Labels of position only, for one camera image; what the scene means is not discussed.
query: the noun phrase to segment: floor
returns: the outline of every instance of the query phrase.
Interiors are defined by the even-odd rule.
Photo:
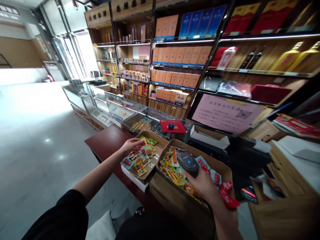
[[[84,140],[96,131],[76,116],[56,83],[0,87],[0,239],[29,227],[98,165]],[[118,217],[141,204],[114,175],[88,204],[89,226],[108,209]],[[244,239],[257,235],[246,203],[238,208]]]

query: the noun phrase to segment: right hand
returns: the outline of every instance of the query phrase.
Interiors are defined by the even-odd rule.
[[[202,168],[199,168],[199,173],[196,178],[193,178],[189,173],[183,169],[184,174],[188,178],[191,185],[200,194],[200,196],[206,200],[209,204],[213,204],[215,201],[221,201],[220,193],[212,181],[210,175]]]

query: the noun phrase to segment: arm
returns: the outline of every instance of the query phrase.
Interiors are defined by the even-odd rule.
[[[211,206],[219,240],[243,239],[237,224],[232,218],[231,212],[224,205],[211,177],[201,168],[199,169],[197,178],[193,178],[186,171],[184,173],[195,190]]]
[[[82,178],[72,189],[79,191],[86,199],[88,204],[96,195],[100,188],[105,184],[111,176],[113,170],[132,151],[138,151],[145,144],[143,140],[131,138],[124,145],[104,160],[99,166],[89,172]]]

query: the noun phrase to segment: white bottle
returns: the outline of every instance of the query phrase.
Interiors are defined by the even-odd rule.
[[[236,47],[229,47],[227,50],[223,52],[222,58],[217,66],[218,70],[219,68],[226,68],[233,58],[234,54],[236,53],[236,50],[234,50]]]

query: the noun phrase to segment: glass counter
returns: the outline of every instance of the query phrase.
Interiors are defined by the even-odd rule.
[[[106,127],[112,124],[121,127],[123,121],[146,108],[89,84],[68,85],[63,89],[71,103]]]
[[[186,133],[166,133],[161,131],[160,119],[180,120],[186,129]],[[160,137],[170,141],[171,139],[178,139],[184,141],[188,132],[191,130],[192,124],[181,119],[172,117],[163,112],[159,112],[152,108],[145,108],[136,115],[126,119],[122,122],[122,129],[130,132],[136,136],[143,130],[151,131],[158,134]]]

